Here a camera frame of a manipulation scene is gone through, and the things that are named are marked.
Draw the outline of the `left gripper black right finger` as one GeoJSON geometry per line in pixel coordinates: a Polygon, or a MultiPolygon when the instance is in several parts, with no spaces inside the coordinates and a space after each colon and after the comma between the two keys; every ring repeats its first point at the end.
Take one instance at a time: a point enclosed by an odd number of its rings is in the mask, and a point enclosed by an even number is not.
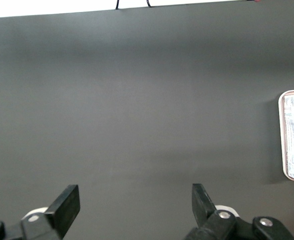
{"type": "Polygon", "coordinates": [[[270,216],[246,222],[230,207],[214,205],[204,186],[192,184],[192,212],[197,227],[186,240],[294,240],[285,225],[270,216]]]}

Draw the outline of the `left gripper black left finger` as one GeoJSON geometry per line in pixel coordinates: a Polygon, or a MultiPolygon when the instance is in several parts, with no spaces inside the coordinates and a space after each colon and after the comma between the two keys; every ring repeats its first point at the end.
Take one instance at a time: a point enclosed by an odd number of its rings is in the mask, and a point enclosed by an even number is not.
{"type": "Polygon", "coordinates": [[[17,224],[0,221],[0,240],[62,240],[79,211],[79,187],[68,185],[50,206],[29,211],[17,224]]]}

